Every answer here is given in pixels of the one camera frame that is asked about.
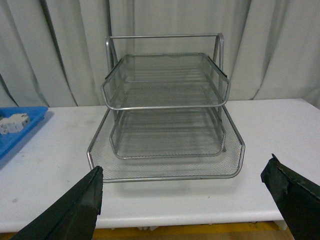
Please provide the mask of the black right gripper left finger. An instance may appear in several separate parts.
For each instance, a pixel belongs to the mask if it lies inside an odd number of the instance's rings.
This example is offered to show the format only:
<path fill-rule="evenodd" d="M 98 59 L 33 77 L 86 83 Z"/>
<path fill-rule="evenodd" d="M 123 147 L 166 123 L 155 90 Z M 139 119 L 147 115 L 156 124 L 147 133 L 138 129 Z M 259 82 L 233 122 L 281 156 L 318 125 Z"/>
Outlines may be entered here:
<path fill-rule="evenodd" d="M 91 240 L 101 214 L 103 168 L 92 169 L 12 240 Z"/>

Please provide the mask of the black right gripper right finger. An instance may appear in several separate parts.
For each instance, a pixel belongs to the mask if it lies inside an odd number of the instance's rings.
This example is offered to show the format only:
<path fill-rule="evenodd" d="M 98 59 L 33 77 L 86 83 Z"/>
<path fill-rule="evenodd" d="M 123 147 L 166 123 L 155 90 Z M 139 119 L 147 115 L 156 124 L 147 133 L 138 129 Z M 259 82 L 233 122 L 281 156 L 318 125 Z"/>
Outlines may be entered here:
<path fill-rule="evenodd" d="M 273 154 L 260 174 L 296 240 L 320 238 L 320 186 L 282 164 Z"/>

